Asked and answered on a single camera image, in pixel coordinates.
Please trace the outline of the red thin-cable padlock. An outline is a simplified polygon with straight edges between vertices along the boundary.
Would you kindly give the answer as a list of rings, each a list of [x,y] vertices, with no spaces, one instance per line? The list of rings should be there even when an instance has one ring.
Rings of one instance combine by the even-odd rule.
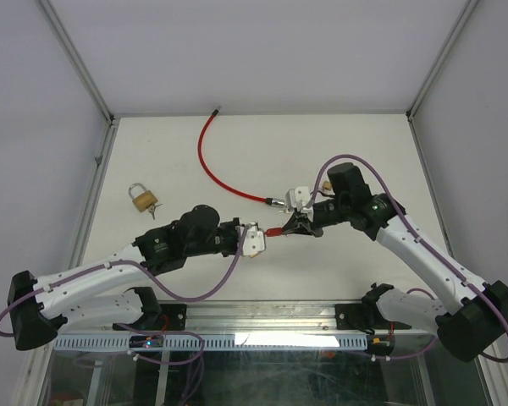
[[[268,237],[268,238],[272,238],[272,237],[279,237],[283,234],[283,229],[282,228],[268,228],[266,231],[265,231],[265,235]]]

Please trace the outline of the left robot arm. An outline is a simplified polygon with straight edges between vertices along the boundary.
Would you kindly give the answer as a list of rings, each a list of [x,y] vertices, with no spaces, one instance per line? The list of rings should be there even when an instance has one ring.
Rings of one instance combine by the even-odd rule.
[[[193,303],[212,297],[229,280],[241,257],[266,249],[264,232],[255,222],[234,218],[221,222],[211,206],[199,205],[166,226],[153,228],[108,258],[88,266],[43,277],[29,271],[13,276],[8,293],[9,334],[19,351],[44,346],[71,328],[125,323],[151,328],[161,308],[144,279],[169,297]],[[230,257],[222,279],[208,292],[186,297],[173,292],[158,276],[182,268],[201,255]]]

